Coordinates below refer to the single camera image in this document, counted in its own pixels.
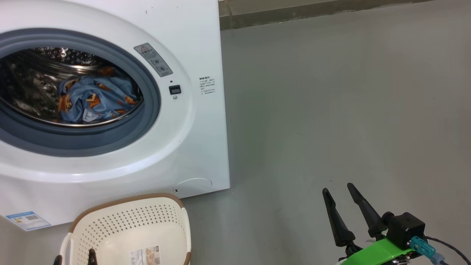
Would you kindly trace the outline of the cream perforated laundry basket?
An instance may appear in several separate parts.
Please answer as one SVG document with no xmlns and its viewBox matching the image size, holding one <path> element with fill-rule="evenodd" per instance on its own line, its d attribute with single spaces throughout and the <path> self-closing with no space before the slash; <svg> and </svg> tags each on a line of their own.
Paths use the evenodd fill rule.
<svg viewBox="0 0 471 265">
<path fill-rule="evenodd" d="M 124 198 L 81 213 L 64 238 L 63 265 L 87 265 L 94 248 L 98 265 L 130 265 L 130 253 L 159 246 L 161 265 L 191 265 L 187 210 L 175 195 Z"/>
</svg>

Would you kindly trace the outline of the round white filter cover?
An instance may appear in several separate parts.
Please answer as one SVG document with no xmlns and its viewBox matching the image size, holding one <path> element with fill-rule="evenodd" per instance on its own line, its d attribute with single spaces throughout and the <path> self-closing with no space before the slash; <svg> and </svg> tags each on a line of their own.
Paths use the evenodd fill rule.
<svg viewBox="0 0 471 265">
<path fill-rule="evenodd" d="M 174 188 L 175 195 L 180 198 L 192 197 L 212 191 L 212 181 L 205 178 L 194 178 L 182 181 Z"/>
</svg>

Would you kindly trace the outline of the paper basket label sticker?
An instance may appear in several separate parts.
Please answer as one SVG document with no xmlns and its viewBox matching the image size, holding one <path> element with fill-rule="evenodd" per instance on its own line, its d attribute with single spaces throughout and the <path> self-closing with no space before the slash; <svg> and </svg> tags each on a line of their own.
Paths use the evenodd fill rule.
<svg viewBox="0 0 471 265">
<path fill-rule="evenodd" d="M 159 246 L 132 251 L 130 265 L 161 265 Z"/>
</svg>

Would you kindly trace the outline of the blue energy label sticker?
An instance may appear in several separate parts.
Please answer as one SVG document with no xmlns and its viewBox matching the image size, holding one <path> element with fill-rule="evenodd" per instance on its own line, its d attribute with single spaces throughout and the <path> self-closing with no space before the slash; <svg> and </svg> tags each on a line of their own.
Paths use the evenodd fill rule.
<svg viewBox="0 0 471 265">
<path fill-rule="evenodd" d="M 37 230 L 52 226 L 33 211 L 6 215 L 6 218 L 25 231 Z"/>
</svg>

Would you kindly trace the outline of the white front-load washing machine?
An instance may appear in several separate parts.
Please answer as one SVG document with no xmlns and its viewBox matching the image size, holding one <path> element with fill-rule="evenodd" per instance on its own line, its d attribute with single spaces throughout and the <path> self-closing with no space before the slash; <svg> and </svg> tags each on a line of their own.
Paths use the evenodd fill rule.
<svg viewBox="0 0 471 265">
<path fill-rule="evenodd" d="M 173 74 L 134 50 L 144 43 Z M 102 67 L 132 80 L 138 104 L 63 122 L 60 84 Z M 0 216 L 60 225 L 194 178 L 230 187 L 217 0 L 0 0 Z"/>
</svg>

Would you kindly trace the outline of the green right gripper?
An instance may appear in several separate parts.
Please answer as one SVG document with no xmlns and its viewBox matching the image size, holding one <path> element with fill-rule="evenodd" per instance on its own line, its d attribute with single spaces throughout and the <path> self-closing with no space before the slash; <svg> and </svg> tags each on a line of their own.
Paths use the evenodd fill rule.
<svg viewBox="0 0 471 265">
<path fill-rule="evenodd" d="M 387 227 L 380 215 L 363 197 L 353 183 L 347 184 L 353 201 L 358 205 L 368 226 L 371 238 L 384 238 L 383 232 Z M 338 265 L 406 265 L 417 257 L 417 252 L 408 248 L 402 250 L 387 239 L 372 243 L 366 248 L 355 245 L 355 235 L 348 230 L 336 209 L 336 203 L 327 188 L 322 190 L 323 201 L 331 225 L 331 230 L 337 247 L 346 247 L 346 258 L 340 259 Z"/>
</svg>

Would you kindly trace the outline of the blue bear-print pajama top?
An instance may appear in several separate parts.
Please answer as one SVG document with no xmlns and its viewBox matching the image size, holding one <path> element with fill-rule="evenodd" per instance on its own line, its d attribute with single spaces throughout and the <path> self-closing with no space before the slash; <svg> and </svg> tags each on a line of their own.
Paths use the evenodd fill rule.
<svg viewBox="0 0 471 265">
<path fill-rule="evenodd" d="M 102 67 L 80 81 L 85 87 L 84 122 L 116 119 L 139 102 L 132 80 L 114 67 Z"/>
</svg>

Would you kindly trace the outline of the grey warning sticker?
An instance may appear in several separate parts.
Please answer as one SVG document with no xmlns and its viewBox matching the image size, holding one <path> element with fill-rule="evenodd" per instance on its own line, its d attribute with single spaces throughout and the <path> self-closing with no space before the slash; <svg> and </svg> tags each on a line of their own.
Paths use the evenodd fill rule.
<svg viewBox="0 0 471 265">
<path fill-rule="evenodd" d="M 134 47 L 151 67 L 157 72 L 160 77 L 167 77 L 173 74 L 173 71 L 162 58 L 162 56 L 149 44 L 144 43 Z"/>
</svg>

